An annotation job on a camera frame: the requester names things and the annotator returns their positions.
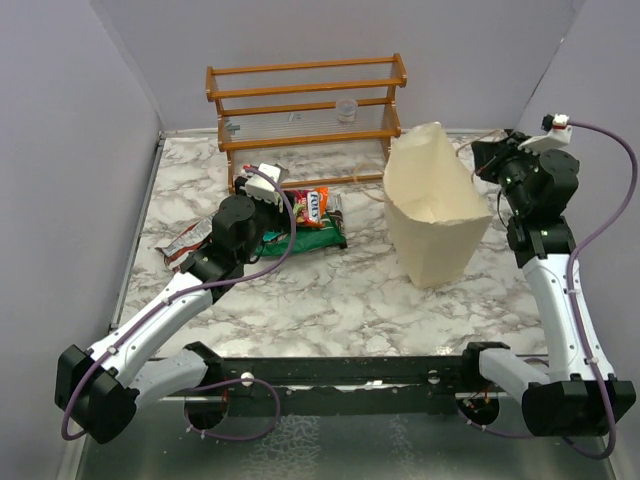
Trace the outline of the beige paper bag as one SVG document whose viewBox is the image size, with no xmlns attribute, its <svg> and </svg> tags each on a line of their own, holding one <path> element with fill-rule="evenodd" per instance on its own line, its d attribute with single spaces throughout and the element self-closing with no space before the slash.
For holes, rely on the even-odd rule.
<svg viewBox="0 0 640 480">
<path fill-rule="evenodd" d="M 490 226 L 493 213 L 460 157 L 476 140 L 503 137 L 477 132 L 456 146 L 439 122 L 414 127 L 385 149 L 381 160 L 357 160 L 354 183 L 379 174 L 380 193 L 366 197 L 381 208 L 383 223 L 370 230 L 390 241 L 398 263 L 421 289 L 460 279 Z"/>
</svg>

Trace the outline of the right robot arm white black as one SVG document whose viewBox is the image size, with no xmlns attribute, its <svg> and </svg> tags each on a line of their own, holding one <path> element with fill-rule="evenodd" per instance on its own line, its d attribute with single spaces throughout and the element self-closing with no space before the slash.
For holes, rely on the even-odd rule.
<svg viewBox="0 0 640 480">
<path fill-rule="evenodd" d="M 610 434 L 636 401 L 633 384 L 607 360 L 581 292 L 578 249 L 563 216 L 579 185 L 579 162 L 562 149 L 568 141 L 568 132 L 511 132 L 471 144 L 475 175 L 498 185 L 511 208 L 507 240 L 534 295 L 549 366 L 541 371 L 499 342 L 473 342 L 459 378 L 472 391 L 502 388 L 539 437 Z"/>
</svg>

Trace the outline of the brown snack bag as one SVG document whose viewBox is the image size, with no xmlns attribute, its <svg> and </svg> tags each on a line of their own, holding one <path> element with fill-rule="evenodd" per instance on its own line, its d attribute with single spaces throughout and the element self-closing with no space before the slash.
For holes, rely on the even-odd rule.
<svg viewBox="0 0 640 480">
<path fill-rule="evenodd" d="M 345 233 L 344 230 L 344 214 L 342 198 L 339 193 L 331 194 L 327 204 L 326 213 L 329 215 L 331 221 L 335 225 L 335 228 L 341 235 Z"/>
</svg>

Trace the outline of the orange Fox's fruits packet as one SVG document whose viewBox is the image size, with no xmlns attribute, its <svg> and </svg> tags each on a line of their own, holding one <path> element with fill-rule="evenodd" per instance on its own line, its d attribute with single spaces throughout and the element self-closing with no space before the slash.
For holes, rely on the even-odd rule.
<svg viewBox="0 0 640 480">
<path fill-rule="evenodd" d="M 298 226 L 307 228 L 322 227 L 322 218 L 329 200 L 329 189 L 327 187 L 287 190 L 286 194 L 291 198 Z"/>
</svg>

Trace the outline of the red orange snack packet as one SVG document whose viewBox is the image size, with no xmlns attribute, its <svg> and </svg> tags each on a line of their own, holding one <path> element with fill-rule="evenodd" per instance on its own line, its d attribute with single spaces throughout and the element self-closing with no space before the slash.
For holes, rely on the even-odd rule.
<svg viewBox="0 0 640 480">
<path fill-rule="evenodd" d="M 193 223 L 166 246 L 156 246 L 154 250 L 162 256 L 164 265 L 177 272 L 188 256 L 197 250 L 212 232 L 213 214 Z"/>
</svg>

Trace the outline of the green snack packet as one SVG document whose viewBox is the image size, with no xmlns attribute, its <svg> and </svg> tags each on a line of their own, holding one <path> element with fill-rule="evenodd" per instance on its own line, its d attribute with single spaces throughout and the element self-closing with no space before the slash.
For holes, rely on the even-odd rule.
<svg viewBox="0 0 640 480">
<path fill-rule="evenodd" d="M 321 228 L 298 227 L 292 255 L 321 250 L 329 247 L 346 249 L 347 239 L 335 228 L 327 213 L 322 218 Z M 280 257 L 290 241 L 289 233 L 268 232 L 263 237 L 263 246 L 258 250 L 262 257 Z"/>
</svg>

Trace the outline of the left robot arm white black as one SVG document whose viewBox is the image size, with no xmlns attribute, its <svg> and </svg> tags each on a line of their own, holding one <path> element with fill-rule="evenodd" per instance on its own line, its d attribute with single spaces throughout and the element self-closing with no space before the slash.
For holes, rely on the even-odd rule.
<svg viewBox="0 0 640 480">
<path fill-rule="evenodd" d="M 64 440 L 88 435 L 105 444 L 120 435 L 140 409 L 180 391 L 206 395 L 236 385 L 261 385 L 271 397 L 278 396 L 265 380 L 226 377 L 222 359 L 198 342 L 164 360 L 152 356 L 233 286 L 278 268 L 273 263 L 256 273 L 245 272 L 267 232 L 296 232 L 293 206 L 280 177 L 276 166 L 246 167 L 238 193 L 225 198 L 214 214 L 210 235 L 162 292 L 103 339 L 86 349 L 72 345 L 60 355 L 54 402 L 63 413 Z"/>
</svg>

